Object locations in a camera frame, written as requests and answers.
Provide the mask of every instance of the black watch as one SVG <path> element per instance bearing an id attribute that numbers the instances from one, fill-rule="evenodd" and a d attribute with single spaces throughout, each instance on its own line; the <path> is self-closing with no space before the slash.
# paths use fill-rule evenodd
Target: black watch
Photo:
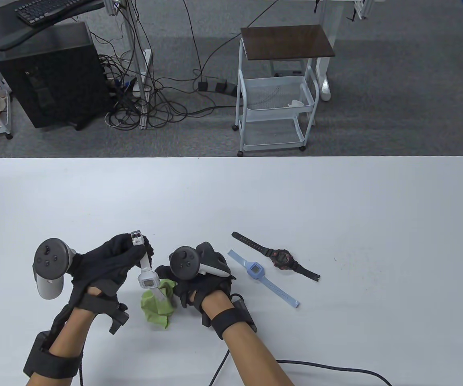
<path id="1" fill-rule="evenodd" d="M 314 281 L 319 281 L 319 278 L 321 277 L 320 275 L 313 273 L 307 270 L 306 268 L 303 268 L 301 264 L 294 260 L 294 257 L 292 257 L 290 252 L 288 252 L 288 250 L 286 249 L 265 248 L 264 246 L 261 246 L 260 244 L 251 241 L 247 237 L 242 236 L 240 233 L 237 232 L 233 232 L 231 235 L 235 237 L 238 241 L 242 241 L 247 246 L 250 246 L 251 248 L 257 250 L 262 255 L 267 256 L 272 261 L 274 266 L 279 269 L 291 269 L 294 272 L 300 273 L 301 275 L 304 275 Z"/>

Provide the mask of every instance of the hand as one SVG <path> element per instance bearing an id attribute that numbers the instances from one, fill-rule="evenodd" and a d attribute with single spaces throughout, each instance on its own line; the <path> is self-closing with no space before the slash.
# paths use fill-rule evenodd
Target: hand
<path id="1" fill-rule="evenodd" d="M 76 254 L 67 270 L 74 285 L 69 304 L 76 306 L 90 285 L 97 287 L 105 296 L 115 297 L 126 281 L 128 271 L 140 265 L 146 252 L 149 263 L 152 262 L 154 252 L 147 239 L 145 241 L 145 245 L 134 246 L 131 235 L 124 233 L 95 250 Z"/>
<path id="2" fill-rule="evenodd" d="M 102 291 L 97 287 L 88 287 L 86 293 L 93 296 L 99 296 L 102 294 Z"/>
<path id="3" fill-rule="evenodd" d="M 195 250 L 206 257 L 212 256 L 214 259 L 226 261 L 222 254 L 215 252 L 208 242 L 198 245 Z M 210 326 L 210 318 L 202 307 L 204 299 L 217 290 L 229 297 L 231 281 L 235 279 L 233 275 L 220 277 L 207 273 L 206 275 L 198 274 L 195 278 L 185 281 L 176 277 L 171 267 L 160 265 L 155 271 L 160 278 L 167 278 L 177 283 L 174 294 L 180 298 L 182 307 L 186 308 L 187 305 L 193 305 L 202 314 L 202 324 L 206 327 Z"/>

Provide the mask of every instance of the computer tower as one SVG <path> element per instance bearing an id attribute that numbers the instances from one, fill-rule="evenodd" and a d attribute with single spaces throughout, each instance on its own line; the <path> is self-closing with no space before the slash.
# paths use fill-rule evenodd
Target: computer tower
<path id="1" fill-rule="evenodd" d="M 84 22 L 55 25 L 0 52 L 0 72 L 35 127 L 82 127 L 111 108 L 104 70 Z"/>

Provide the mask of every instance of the white shelf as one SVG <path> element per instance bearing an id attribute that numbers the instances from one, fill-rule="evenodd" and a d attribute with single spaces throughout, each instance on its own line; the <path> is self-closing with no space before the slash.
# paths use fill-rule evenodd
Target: white shelf
<path id="1" fill-rule="evenodd" d="M 242 129 L 241 116 L 239 130 L 244 136 L 245 151 L 301 147 L 305 141 L 297 116 L 276 121 L 248 122 L 246 131 Z"/>
<path id="2" fill-rule="evenodd" d="M 6 101 L 6 108 L 0 112 L 0 118 L 4 125 L 0 125 L 0 134 L 10 134 L 11 127 L 11 101 L 9 93 L 6 90 L 0 90 L 0 97 Z"/>
<path id="3" fill-rule="evenodd" d="M 314 108 L 314 98 L 303 76 L 243 79 L 240 71 L 239 77 L 243 81 L 242 94 L 247 101 L 247 122 L 292 119 Z M 294 100 L 303 105 L 289 107 Z"/>

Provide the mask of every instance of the watch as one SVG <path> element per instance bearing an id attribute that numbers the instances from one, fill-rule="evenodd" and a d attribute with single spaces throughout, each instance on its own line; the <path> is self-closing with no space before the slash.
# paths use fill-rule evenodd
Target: watch
<path id="1" fill-rule="evenodd" d="M 144 237 L 139 230 L 132 232 L 131 234 L 134 246 L 145 244 Z M 151 269 L 151 264 L 149 263 L 149 256 L 147 255 L 147 252 L 140 260 L 140 268 L 142 269 L 142 272 L 138 276 L 140 287 L 145 290 L 150 290 L 154 297 L 159 301 L 166 300 L 167 298 L 159 288 L 160 278 L 158 277 L 158 274 Z"/>
<path id="2" fill-rule="evenodd" d="M 274 266 L 279 269 L 287 270 L 291 269 L 294 272 L 297 272 L 301 275 L 304 275 L 314 281 L 319 281 L 321 275 L 313 273 L 294 260 L 294 257 L 286 249 L 269 249 L 261 246 L 254 241 L 251 241 L 245 236 L 242 236 L 240 233 L 233 232 L 231 236 L 235 237 L 238 241 L 242 241 L 247 246 L 257 250 L 262 255 L 267 256 Z"/>
<path id="3" fill-rule="evenodd" d="M 292 307 L 297 308 L 299 306 L 299 302 L 296 299 L 287 294 L 281 288 L 277 287 L 272 281 L 265 277 L 265 270 L 262 265 L 256 261 L 253 263 L 247 261 L 234 250 L 230 250 L 228 255 L 237 263 L 241 264 L 247 270 L 248 275 L 253 279 L 259 280 L 263 285 L 265 285 L 265 287 L 277 294 L 281 299 L 289 303 Z"/>

